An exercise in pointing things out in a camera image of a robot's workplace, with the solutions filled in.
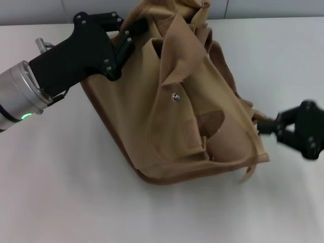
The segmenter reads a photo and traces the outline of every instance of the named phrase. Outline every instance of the brown bag trim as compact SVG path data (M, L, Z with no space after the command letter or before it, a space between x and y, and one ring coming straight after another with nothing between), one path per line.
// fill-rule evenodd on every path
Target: brown bag trim
M139 171L138 169L136 169L134 167L130 157L128 156L128 154L127 154L127 152L126 152L126 150L124 148L123 142L119 138L119 136L118 136L117 132L115 131L115 129L113 128L107 114L105 113L104 109L100 105L98 99L96 98L95 94L93 93L91 87L88 84L89 83L87 81L81 82L81 86L82 86L86 96L90 100L92 106L94 107L94 109L98 113L99 117L101 118L102 122L106 126L107 130L111 134L111 136L114 139L115 143L117 144L117 146L119 147L119 149L123 153L123 155L124 155L125 159L127 160L127 162L130 164L130 166L133 168L133 170L136 172L136 174L142 180L144 180L145 182L155 184L155 185L170 185L170 184L174 184L174 183L179 183L179 182L192 180L192 179L196 179L196 178L200 178L200 177L213 176L213 175L221 174L221 173L224 173L224 172L234 171L234 170L239 169L239 168L236 168L236 167L233 167L233 168L229 169L226 166L224 166L224 167L216 167L216 168L205 169L205 170L201 170L201 171L193 171L193 172L189 172L189 173L182 174L180 176L173 177L173 178L168 178L168 179L154 179L154 178L149 178L149 177L145 176L141 171ZM245 161L244 163L242 163L242 164L240 164L238 166L240 168L248 167L248 166L255 165L256 163L263 163L263 162L267 162L267 161L269 161L269 157L268 157L267 154L259 155L259 156L248 159L247 161Z

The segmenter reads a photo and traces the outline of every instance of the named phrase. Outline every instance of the tool bag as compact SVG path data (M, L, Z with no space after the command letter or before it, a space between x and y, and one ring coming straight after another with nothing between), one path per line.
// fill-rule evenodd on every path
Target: tool bag
M205 21L210 3L143 0L122 25L149 30L110 82L82 83L126 159L147 182L171 184L269 161L255 122L266 117L242 99Z

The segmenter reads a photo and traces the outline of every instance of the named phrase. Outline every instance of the green led light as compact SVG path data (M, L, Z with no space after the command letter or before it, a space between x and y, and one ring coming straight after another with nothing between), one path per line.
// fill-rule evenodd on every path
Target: green led light
M32 113L25 114L25 115L23 115L23 116L21 117L21 119L24 120L26 117L28 117L28 116L30 116L30 115L32 115Z

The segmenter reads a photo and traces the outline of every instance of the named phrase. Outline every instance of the white table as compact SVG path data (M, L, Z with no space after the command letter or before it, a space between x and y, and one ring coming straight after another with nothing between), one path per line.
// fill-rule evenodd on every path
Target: white table
M324 18L210 21L241 96L270 116L324 105ZM57 44L72 25L0 27L0 72ZM271 162L171 186L141 181L80 85L0 135L1 243L324 241L324 155L264 138Z

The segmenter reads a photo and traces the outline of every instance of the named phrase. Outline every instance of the white wall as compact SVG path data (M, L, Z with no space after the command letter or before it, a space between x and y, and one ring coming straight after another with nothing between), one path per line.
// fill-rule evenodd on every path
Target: white wall
M2 0L0 25L67 23L80 11L125 16L140 0ZM324 0L211 0L210 19L324 16Z

